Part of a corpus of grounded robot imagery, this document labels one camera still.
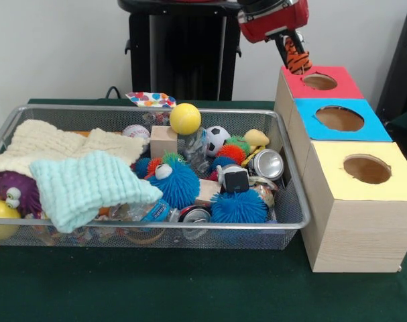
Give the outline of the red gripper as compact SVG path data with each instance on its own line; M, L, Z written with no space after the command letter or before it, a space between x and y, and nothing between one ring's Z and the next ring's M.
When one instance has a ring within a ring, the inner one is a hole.
M242 34L251 43L273 39L284 66L288 66L291 54L286 42L292 43L299 54L305 52L304 36L297 31L308 23L308 1L238 1L241 10L238 22Z

